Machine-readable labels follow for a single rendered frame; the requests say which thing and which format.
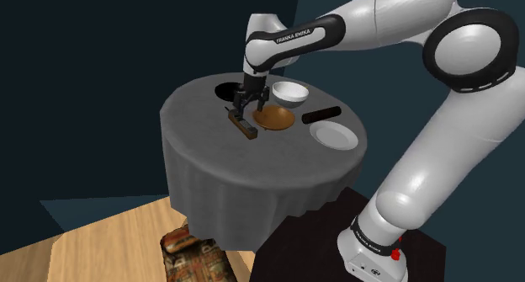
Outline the brown shallow bowl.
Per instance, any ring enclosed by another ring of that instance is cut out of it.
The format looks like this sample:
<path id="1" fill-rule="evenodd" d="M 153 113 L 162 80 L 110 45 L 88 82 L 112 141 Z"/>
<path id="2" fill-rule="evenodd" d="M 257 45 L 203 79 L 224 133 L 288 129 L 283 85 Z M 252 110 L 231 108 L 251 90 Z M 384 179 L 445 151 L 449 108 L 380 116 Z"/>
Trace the brown shallow bowl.
<path id="1" fill-rule="evenodd" d="M 264 106 L 261 111 L 254 110 L 252 118 L 265 130 L 286 130 L 295 122 L 294 114 L 278 105 Z"/>

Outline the brown remote control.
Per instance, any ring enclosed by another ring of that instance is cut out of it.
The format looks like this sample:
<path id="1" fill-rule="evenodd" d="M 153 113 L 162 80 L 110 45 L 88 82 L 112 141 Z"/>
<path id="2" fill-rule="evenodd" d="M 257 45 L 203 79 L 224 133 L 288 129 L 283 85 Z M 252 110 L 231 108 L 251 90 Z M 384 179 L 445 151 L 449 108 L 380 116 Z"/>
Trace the brown remote control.
<path id="1" fill-rule="evenodd" d="M 228 110 L 228 118 L 247 139 L 253 140 L 257 138 L 257 129 L 249 124 L 236 109 Z"/>

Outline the black round plate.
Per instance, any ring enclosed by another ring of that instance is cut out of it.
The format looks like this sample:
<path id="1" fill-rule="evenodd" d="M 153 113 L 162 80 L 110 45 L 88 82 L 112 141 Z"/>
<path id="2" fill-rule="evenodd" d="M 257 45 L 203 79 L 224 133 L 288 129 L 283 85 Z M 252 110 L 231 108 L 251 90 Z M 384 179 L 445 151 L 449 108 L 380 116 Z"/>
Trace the black round plate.
<path id="1" fill-rule="evenodd" d="M 240 91 L 242 91 L 242 84 L 240 82 L 223 82 L 215 87 L 215 95 L 231 103 Z"/>

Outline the white bowl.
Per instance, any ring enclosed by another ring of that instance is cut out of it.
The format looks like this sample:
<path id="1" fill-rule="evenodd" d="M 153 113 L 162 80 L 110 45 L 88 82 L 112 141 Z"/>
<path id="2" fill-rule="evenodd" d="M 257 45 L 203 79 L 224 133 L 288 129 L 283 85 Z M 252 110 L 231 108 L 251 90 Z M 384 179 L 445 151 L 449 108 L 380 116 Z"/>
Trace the white bowl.
<path id="1" fill-rule="evenodd" d="M 309 90 L 301 84 L 289 81 L 276 82 L 272 86 L 275 101 L 285 108 L 296 108 L 302 105 L 309 96 Z"/>

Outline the round table with grey cloth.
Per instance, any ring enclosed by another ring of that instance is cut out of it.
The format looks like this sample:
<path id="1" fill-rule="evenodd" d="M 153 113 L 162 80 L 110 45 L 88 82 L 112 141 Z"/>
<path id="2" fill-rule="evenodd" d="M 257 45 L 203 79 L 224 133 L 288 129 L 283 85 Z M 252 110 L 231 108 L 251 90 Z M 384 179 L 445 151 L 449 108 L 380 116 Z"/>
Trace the round table with grey cloth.
<path id="1" fill-rule="evenodd" d="M 215 88 L 241 73 L 201 77 L 177 88 L 160 112 L 162 147 L 172 208 L 190 233 L 229 251 L 256 251 L 288 216 L 336 200 L 353 185 L 367 149 L 359 117 L 346 105 L 338 124 L 358 138 L 351 150 L 322 145 L 300 117 L 339 105 L 319 88 L 294 109 L 286 130 L 260 130 L 250 140 L 229 120 L 229 104 Z"/>

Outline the black cylinder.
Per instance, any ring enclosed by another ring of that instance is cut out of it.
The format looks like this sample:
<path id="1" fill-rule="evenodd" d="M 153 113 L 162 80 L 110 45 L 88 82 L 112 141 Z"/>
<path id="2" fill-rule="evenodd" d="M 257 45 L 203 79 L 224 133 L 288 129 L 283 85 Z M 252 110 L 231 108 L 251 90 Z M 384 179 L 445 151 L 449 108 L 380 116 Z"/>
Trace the black cylinder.
<path id="1" fill-rule="evenodd" d="M 308 125 L 315 123 L 317 121 L 330 119 L 336 117 L 342 113 L 342 110 L 339 106 L 332 106 L 325 109 L 318 109 L 311 111 L 305 114 L 302 114 L 301 121 L 303 124 Z"/>

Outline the white plate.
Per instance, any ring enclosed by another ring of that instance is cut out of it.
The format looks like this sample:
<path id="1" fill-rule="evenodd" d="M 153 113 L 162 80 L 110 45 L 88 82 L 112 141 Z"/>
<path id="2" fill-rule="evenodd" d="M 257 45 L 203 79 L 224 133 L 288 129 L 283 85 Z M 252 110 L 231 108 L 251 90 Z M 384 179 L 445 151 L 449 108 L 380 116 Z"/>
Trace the white plate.
<path id="1" fill-rule="evenodd" d="M 323 146 L 339 151 L 349 151 L 358 146 L 356 134 L 346 126 L 322 120 L 310 125 L 310 134 Z"/>

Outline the dark robot stand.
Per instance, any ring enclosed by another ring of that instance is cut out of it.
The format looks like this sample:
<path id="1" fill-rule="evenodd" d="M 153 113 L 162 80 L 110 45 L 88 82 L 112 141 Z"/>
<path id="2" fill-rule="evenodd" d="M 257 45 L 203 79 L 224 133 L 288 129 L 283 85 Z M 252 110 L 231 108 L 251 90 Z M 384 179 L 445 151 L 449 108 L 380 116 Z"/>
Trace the dark robot stand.
<path id="1" fill-rule="evenodd" d="M 362 282 L 344 268 L 337 236 L 368 201 L 345 188 L 319 210 L 287 217 L 256 251 L 249 282 Z M 402 236 L 401 249 L 408 282 L 445 282 L 444 245 L 415 230 Z"/>

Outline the brown patterned cushion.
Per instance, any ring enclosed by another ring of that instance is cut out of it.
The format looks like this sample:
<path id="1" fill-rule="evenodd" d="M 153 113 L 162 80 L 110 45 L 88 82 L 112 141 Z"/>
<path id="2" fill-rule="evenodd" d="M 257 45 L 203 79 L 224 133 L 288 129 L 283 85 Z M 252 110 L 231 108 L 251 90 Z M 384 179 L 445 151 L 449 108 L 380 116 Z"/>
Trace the brown patterned cushion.
<path id="1" fill-rule="evenodd" d="M 237 282 L 226 256 L 214 239 L 201 240 L 188 225 L 160 240 L 167 282 Z"/>

